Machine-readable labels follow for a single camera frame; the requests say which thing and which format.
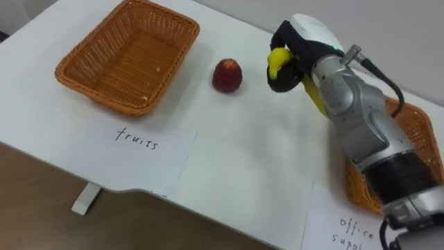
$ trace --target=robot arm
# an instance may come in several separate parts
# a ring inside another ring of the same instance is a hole
[[[363,66],[370,65],[369,70],[382,80],[390,80],[359,47],[353,46],[344,54],[335,36],[306,15],[293,16],[277,30],[271,49],[285,46],[297,60],[283,65],[277,77],[269,76],[268,83],[272,89],[289,91],[303,81],[306,90],[307,86],[317,90],[311,98],[322,101],[343,150],[382,201],[385,219],[380,237],[384,250],[389,249],[386,224],[408,230],[390,244],[390,249],[419,249],[418,245],[442,249],[444,237],[433,236],[444,235],[444,187],[433,180],[408,137],[385,112],[382,91],[365,83],[348,64],[355,59]]]

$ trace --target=white paper sign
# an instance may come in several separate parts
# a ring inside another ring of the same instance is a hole
[[[196,131],[143,131],[124,123],[92,122],[79,139],[74,174],[114,191],[165,196],[175,186],[195,137]]]
[[[302,250],[381,250],[382,216],[354,207],[345,197],[314,185]],[[387,229],[388,242],[398,233]]]

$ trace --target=empty wicker basket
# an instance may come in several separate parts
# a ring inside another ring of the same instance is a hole
[[[184,15],[125,0],[63,58],[55,77],[93,101],[143,115],[159,103],[198,33]]]
[[[386,108],[390,113],[397,106],[398,102],[395,100],[386,101]],[[429,117],[421,109],[406,104],[396,121],[412,141],[421,160],[431,169],[436,181],[443,183],[443,164]],[[348,159],[345,160],[345,179],[348,199],[354,205],[382,214],[381,202],[368,190],[365,179]]]

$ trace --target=red apple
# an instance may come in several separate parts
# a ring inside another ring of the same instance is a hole
[[[220,61],[213,73],[213,86],[220,92],[231,93],[242,82],[242,69],[234,59]]]

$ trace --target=floor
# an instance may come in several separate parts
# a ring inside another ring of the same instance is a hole
[[[85,182],[0,145],[0,249],[271,249],[148,194],[102,192],[80,216]]]

